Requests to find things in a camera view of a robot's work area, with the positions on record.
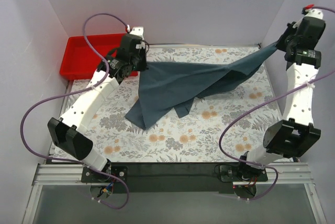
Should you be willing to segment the blue-grey t-shirt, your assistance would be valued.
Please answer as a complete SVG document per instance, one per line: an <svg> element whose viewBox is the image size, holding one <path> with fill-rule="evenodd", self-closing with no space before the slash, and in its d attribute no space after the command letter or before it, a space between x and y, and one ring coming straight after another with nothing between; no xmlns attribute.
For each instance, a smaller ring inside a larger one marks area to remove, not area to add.
<svg viewBox="0 0 335 224"><path fill-rule="evenodd" d="M276 50L276 43L272 43L229 64L150 62L140 74L139 98L125 118L143 130L151 128L171 109L182 118L189 114L194 98L233 91Z"/></svg>

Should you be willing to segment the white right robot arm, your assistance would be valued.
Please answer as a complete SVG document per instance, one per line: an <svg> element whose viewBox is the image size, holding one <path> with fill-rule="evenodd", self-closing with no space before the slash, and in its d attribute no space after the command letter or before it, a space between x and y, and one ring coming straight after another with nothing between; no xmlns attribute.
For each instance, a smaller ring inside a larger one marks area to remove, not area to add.
<svg viewBox="0 0 335 224"><path fill-rule="evenodd" d="M282 119L267 129L263 144L241 156L239 165L244 169L259 170L279 159L300 157L320 138L321 131L314 126L311 112L311 80L321 66L321 52L315 46L326 23L319 9L310 7L302 13L302 19L287 25L276 45L285 53L287 89L302 88L287 95Z"/></svg>

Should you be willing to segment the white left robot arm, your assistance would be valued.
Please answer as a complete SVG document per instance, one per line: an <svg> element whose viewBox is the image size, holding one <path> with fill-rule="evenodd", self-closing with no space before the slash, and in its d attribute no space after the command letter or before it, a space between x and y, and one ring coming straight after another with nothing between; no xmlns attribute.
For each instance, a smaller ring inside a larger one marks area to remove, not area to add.
<svg viewBox="0 0 335 224"><path fill-rule="evenodd" d="M107 172L110 162L84 134L106 98L133 71L146 68L144 28L133 27L122 36L120 46L112 49L98 65L87 85L88 91L80 95L59 119L49 120L48 129L54 145L85 165Z"/></svg>

